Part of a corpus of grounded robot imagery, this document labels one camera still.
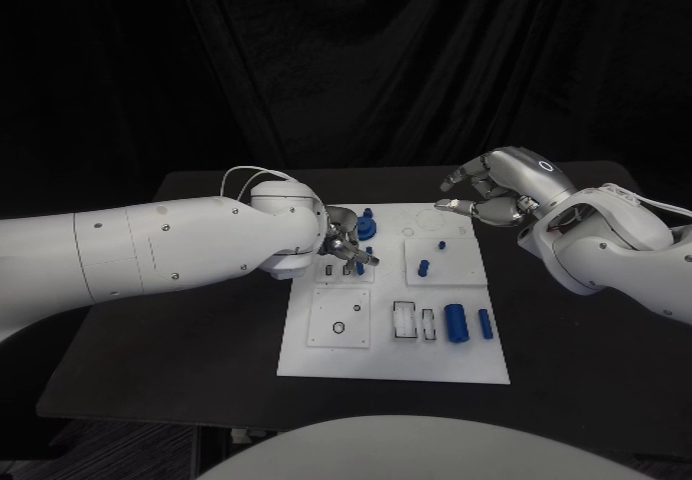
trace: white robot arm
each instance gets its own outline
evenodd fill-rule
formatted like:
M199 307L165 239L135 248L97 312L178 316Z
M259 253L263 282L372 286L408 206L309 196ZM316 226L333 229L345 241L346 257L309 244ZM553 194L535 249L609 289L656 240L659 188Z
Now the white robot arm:
M519 245L566 288L592 295L613 287L649 310L692 324L692 226L668 228L642 203L692 216L690 210L613 184L577 192L560 168L525 148L475 158L442 190L466 178L486 201L440 200L436 208L495 226L517 226L534 216Z
M296 181L227 197L0 221L0 341L47 316L109 300L247 275L303 275L315 255L375 266L357 214Z

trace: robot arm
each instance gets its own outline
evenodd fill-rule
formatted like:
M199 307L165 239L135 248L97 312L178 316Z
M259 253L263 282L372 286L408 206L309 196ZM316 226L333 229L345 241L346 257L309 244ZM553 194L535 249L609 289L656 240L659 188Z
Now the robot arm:
M506 147L463 165L442 190L470 178L485 202L442 200L436 208L495 226L532 216L519 245L580 295L623 291L654 312L692 324L692 227L671 230L642 202L677 213L618 185L577 192L560 168L524 148Z
M358 248L355 219L306 185L273 181L253 189L251 205L220 196L3 220L0 341L65 310L257 268L295 278L318 254L377 265Z

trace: white board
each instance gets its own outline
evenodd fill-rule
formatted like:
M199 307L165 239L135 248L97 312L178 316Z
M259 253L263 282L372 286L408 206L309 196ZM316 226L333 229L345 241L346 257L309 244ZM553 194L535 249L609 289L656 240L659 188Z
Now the white board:
M367 207L372 209L378 233L371 240L361 242L361 248L374 248L381 263L378 267L365 266L364 275L354 273L344 276L345 262L323 257L313 262L306 275L293 280L277 374L509 384L501 332L470 219L452 213L443 214L430 204L341 206L358 214ZM443 251L437 246L442 240L447 243ZM416 285L411 285L407 271L416 267L413 273L417 276L417 257L429 253L429 277L414 278L411 282ZM326 275L328 265L333 265L332 276ZM359 305L361 310L354 308L358 295L367 298L364 291L370 293L368 312L365 304ZM318 292L321 299L326 295L333 301L316 300ZM417 338L395 338L394 302L416 303ZM452 343L447 336L445 306L455 303L462 304L466 311L470 340L465 343ZM489 312L492 340L483 338L481 309ZM436 340L424 338L424 331L430 330L430 325L424 325L424 310L433 311ZM367 314L368 339L362 331ZM335 332L335 329L342 330L341 325L335 327L338 322L344 323L342 333Z

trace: robotic hand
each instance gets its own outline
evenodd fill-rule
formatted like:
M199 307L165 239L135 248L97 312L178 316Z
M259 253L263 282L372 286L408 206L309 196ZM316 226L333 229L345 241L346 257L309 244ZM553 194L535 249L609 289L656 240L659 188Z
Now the robotic hand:
M282 176L289 181L253 189L250 205L218 196L2 220L0 341L65 310L257 268L277 279L299 277L318 254L351 269L377 266L358 248L357 214L326 207L308 185Z
M615 184L577 191L560 168L525 148L499 148L468 162L442 190L470 179L485 201L440 200L439 210L494 226L531 224L519 245L580 295L623 291L654 312L692 324L692 225L669 229L642 203L692 216Z

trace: black table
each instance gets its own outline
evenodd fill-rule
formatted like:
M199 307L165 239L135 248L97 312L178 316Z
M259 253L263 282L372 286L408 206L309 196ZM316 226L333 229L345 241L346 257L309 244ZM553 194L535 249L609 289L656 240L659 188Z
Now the black table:
M563 165L579 188L636 189L610 162ZM434 202L450 167L290 172L326 203ZM156 200L218 194L221 172L169 175ZM237 192L241 178L228 192ZM478 198L470 186L457 198ZM568 292L476 223L512 385L277 377L290 282L264 272L93 308L41 415L295 429L339 417L478 420L587 448L692 456L692 327L618 291Z

